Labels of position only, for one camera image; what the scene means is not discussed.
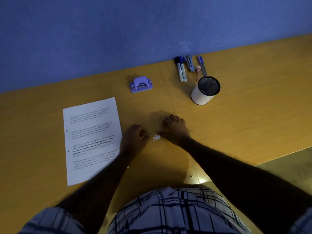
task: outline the desk surface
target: desk surface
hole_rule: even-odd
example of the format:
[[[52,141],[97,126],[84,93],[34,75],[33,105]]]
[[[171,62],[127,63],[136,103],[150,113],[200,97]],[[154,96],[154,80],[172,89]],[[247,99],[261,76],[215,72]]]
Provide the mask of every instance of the desk surface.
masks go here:
[[[250,164],[312,145],[312,35],[202,56],[221,84],[205,106],[192,102],[193,75],[179,82],[173,61],[0,94],[2,232],[17,232],[79,187],[67,187],[63,108],[115,97],[123,131],[140,123],[153,132],[177,114],[194,139]],[[129,82],[142,75],[154,89],[131,94]],[[127,169],[109,212],[151,189],[207,179],[183,150],[150,141]]]

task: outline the blue wall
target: blue wall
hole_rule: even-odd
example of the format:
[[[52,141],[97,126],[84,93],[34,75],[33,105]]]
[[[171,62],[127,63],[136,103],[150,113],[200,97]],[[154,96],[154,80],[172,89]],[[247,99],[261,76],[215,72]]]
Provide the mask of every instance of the blue wall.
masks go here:
[[[0,0],[0,92],[312,33],[312,0]]]

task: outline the black mesh lid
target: black mesh lid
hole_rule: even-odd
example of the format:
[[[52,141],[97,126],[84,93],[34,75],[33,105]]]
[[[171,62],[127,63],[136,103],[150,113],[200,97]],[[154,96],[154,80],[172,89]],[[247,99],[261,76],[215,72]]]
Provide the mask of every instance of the black mesh lid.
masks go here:
[[[220,92],[220,83],[216,78],[204,76],[198,81],[198,88],[202,94],[213,96]]]

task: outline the hand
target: hand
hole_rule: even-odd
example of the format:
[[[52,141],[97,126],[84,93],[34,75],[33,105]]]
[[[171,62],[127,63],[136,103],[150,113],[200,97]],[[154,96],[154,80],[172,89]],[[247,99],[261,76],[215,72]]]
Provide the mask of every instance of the hand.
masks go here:
[[[191,135],[186,128],[184,119],[180,119],[178,116],[171,114],[169,117],[165,117],[163,120],[163,127],[165,131],[157,131],[162,137],[165,137],[171,143],[180,146],[181,142],[186,138],[191,138]]]
[[[145,148],[150,138],[147,129],[142,125],[131,126],[121,139],[120,153],[127,152],[134,157],[139,155]]]

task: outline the person's left hand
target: person's left hand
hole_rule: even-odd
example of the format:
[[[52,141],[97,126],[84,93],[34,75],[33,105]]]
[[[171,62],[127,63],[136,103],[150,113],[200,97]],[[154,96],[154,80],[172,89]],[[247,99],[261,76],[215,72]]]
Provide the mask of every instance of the person's left hand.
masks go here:
[[[132,156],[139,155],[145,148],[150,138],[147,129],[142,125],[131,126],[121,139],[120,153],[130,153]]]

